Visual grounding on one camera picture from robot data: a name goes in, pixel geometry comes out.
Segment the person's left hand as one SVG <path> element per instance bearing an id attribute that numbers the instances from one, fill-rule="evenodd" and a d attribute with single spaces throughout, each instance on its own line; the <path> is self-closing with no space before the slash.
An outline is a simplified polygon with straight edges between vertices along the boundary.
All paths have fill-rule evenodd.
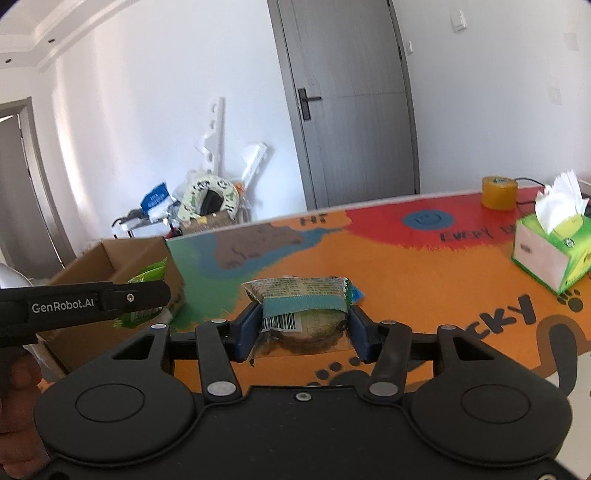
<path id="1" fill-rule="evenodd" d="M 48 461 L 34 422 L 41 380 L 40 366 L 25 352 L 11 366 L 11 389 L 1 396 L 1 467 L 13 479 L 35 473 Z"/>

